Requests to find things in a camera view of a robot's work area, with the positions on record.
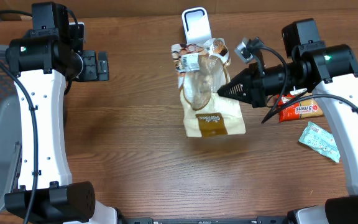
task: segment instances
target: wood grain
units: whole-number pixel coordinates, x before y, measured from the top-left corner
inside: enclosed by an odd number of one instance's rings
[[[210,16],[213,36],[232,53],[233,77],[244,65],[233,48],[259,36],[284,55],[281,28],[314,17],[327,45],[348,44],[358,59],[358,9]],[[65,98],[65,140],[75,182],[127,217],[249,218],[347,195],[342,164],[298,143],[308,121],[260,121],[266,108],[242,104],[247,133],[187,138],[170,46],[184,41],[180,16],[83,19],[86,49],[107,50],[110,81],[74,83]],[[31,22],[0,22],[0,44]],[[267,66],[279,61],[265,54]],[[0,223],[21,220],[3,213]]]
[[[0,0],[0,10],[15,9],[30,12],[39,0]],[[121,16],[169,16],[180,15],[192,7],[204,7],[208,14],[233,12],[300,11],[328,9],[358,9],[355,0],[54,0],[70,8],[77,18]],[[5,21],[20,20],[20,15],[5,14]]]

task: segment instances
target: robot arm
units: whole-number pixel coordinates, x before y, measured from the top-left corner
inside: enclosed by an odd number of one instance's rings
[[[96,59],[94,50],[83,50],[85,25],[69,24],[65,6],[53,2],[32,5],[33,29],[12,40],[7,49],[10,72],[30,95],[37,118],[38,161],[34,160],[33,125],[29,104],[16,85],[21,106],[22,166],[19,191],[5,195],[6,209],[31,223],[117,222],[117,211],[95,200],[90,182],[73,183],[68,168],[63,128],[66,81],[109,80],[106,52]],[[34,163],[38,173],[34,173]],[[34,176],[38,176],[33,189]],[[29,208],[30,196],[34,206]]]
[[[358,107],[358,63],[347,45],[326,47],[312,19],[294,22],[282,30],[288,73],[280,66],[263,69],[255,63],[218,90],[220,96],[250,103],[254,108],[267,105],[268,95],[279,95],[306,88],[314,95],[340,96]],[[248,63],[263,62],[258,39],[244,39],[235,50]],[[349,197],[329,199],[325,206],[288,213],[292,223],[358,223],[358,114],[349,105],[332,98],[316,98],[333,132],[342,156]]]

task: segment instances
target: teal wrapper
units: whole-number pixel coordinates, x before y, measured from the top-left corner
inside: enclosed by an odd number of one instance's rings
[[[303,131],[301,138],[299,138],[299,142],[335,162],[339,162],[341,158],[338,147],[336,147],[334,136],[310,121],[309,125]]]

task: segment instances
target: printed logo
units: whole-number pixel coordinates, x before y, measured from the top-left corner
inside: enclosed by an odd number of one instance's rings
[[[316,127],[314,127],[314,126],[310,127],[310,129],[311,129],[312,131],[317,132],[317,133],[318,133],[318,131],[320,130],[319,128],[316,128]]]
[[[307,114],[318,110],[317,105],[310,106],[297,106],[295,108],[295,114]]]
[[[221,120],[221,118],[219,116],[215,116],[215,115],[212,115],[212,116],[199,116],[198,119],[202,119],[206,122],[219,122]]]

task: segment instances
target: snack wrapper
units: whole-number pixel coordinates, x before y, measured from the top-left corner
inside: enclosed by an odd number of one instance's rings
[[[282,105],[291,99],[294,99],[293,95],[284,95],[281,97],[278,105]],[[321,116],[323,115],[323,111],[320,106],[317,104],[316,100],[303,100],[299,103],[295,103],[284,110],[280,111],[280,122],[282,121],[291,121],[301,118],[310,118],[313,116]]]
[[[213,38],[204,44],[175,44],[171,53],[187,136],[245,134],[239,102],[216,93],[230,81],[226,69],[230,57],[224,40]]]
[[[299,138],[299,142],[337,163],[341,158],[334,136],[310,121],[309,125],[303,131],[302,136]]]

